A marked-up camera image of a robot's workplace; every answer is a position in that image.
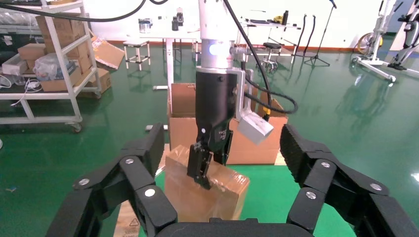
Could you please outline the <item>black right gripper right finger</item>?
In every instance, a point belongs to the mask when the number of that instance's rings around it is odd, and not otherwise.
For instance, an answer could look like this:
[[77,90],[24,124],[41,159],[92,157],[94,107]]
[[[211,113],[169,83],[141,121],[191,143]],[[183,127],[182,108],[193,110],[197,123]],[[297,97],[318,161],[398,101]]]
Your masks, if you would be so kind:
[[303,138],[286,124],[280,152],[300,186],[287,223],[312,234],[327,204],[358,237],[418,236],[418,227],[383,183],[344,165],[326,145]]

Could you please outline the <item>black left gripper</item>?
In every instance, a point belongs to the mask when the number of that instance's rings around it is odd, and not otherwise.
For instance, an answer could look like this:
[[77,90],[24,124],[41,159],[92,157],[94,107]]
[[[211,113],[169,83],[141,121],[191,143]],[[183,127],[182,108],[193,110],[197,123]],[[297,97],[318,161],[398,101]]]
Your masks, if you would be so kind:
[[187,175],[206,190],[211,189],[207,172],[212,159],[226,165],[233,131],[229,123],[236,109],[237,76],[196,72],[195,117],[197,142],[190,146]]

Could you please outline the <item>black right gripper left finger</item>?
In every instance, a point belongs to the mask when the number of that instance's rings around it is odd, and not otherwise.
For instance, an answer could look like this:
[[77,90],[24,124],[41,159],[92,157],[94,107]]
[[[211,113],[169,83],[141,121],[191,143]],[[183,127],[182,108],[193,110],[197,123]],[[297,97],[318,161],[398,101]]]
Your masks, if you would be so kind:
[[155,182],[164,144],[164,126],[156,123],[145,137],[127,142],[114,160],[78,178],[46,236],[97,237],[103,220],[125,201],[149,237],[177,223],[177,212]]

